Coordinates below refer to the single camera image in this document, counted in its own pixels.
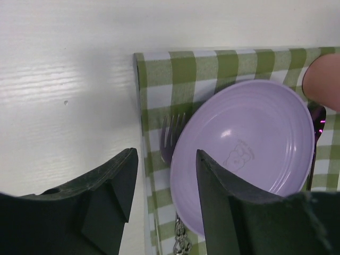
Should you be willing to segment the orange plastic cup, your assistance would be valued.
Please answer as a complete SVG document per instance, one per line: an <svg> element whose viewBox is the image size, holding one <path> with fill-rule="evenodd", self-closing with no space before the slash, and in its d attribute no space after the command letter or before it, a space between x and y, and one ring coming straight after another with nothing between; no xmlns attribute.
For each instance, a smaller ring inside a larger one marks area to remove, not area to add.
<svg viewBox="0 0 340 255"><path fill-rule="evenodd" d="M317 58L303 77L304 95L320 105L339 112L339 68L339 53Z"/></svg>

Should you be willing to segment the silver metal fork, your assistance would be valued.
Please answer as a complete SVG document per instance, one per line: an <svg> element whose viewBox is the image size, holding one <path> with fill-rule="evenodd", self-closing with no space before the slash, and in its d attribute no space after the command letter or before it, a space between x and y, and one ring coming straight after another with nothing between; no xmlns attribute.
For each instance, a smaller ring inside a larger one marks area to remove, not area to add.
<svg viewBox="0 0 340 255"><path fill-rule="evenodd" d="M171 165L175 146L180 137L180 134L185 126L185 113L172 116L167 129L167 116L163 121L163 126L160 135L160 152L162 160L168 165ZM178 213L175 220L175 244L173 246L173 254L189 254L192 248L192 243L187 235L186 228L181 221Z"/></svg>

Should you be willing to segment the purple plastic plate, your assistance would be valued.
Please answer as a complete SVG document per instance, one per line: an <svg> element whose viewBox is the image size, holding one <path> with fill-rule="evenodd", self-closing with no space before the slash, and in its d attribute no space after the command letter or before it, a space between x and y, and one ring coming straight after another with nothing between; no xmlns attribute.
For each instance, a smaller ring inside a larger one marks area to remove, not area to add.
<svg viewBox="0 0 340 255"><path fill-rule="evenodd" d="M197 150L252 185L285 197L304 186L314 143L310 112L291 88L257 79L221 90L192 115L173 153L170 186L180 219L204 235Z"/></svg>

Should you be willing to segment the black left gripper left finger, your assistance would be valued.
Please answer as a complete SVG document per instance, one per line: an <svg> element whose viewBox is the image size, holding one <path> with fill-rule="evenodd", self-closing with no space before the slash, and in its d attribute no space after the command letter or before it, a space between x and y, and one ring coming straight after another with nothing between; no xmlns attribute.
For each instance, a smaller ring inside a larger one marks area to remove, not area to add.
<svg viewBox="0 0 340 255"><path fill-rule="evenodd" d="M118 254L137 171L128 148L42 194L1 194L1 254Z"/></svg>

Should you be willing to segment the purple plastic spoon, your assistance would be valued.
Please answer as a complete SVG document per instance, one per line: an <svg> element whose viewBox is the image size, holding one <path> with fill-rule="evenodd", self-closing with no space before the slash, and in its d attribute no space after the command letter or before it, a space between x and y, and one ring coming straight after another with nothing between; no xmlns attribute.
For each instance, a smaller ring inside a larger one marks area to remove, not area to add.
<svg viewBox="0 0 340 255"><path fill-rule="evenodd" d="M313 159L311 163L311 169L307 180L306 190L310 191L312 187L312 180L316 162L316 154L317 154L317 142L322 135L324 130L324 126L326 123L326 109L324 106L321 106L317 103L311 102L308 105L308 109L310 111L310 115L312 117L313 127L314 127L314 153Z"/></svg>

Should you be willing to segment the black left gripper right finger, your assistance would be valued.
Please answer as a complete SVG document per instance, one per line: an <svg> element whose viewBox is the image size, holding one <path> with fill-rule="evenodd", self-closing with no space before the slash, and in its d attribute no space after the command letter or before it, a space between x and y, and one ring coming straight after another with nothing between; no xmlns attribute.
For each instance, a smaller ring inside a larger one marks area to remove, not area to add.
<svg viewBox="0 0 340 255"><path fill-rule="evenodd" d="M281 197L196 156L208 254L339 254L339 193Z"/></svg>

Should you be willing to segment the green white checkered cloth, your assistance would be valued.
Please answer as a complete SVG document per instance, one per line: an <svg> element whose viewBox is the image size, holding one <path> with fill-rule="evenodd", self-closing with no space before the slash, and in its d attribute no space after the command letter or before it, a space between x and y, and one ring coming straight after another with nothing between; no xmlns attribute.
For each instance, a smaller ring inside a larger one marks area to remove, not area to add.
<svg viewBox="0 0 340 255"><path fill-rule="evenodd" d="M302 78L318 57L337 47L136 53L144 180L148 208L147 254L172 254L176 212L169 167L160 154L164 118L191 115L212 95L241 80L266 79L302 93Z"/></svg>

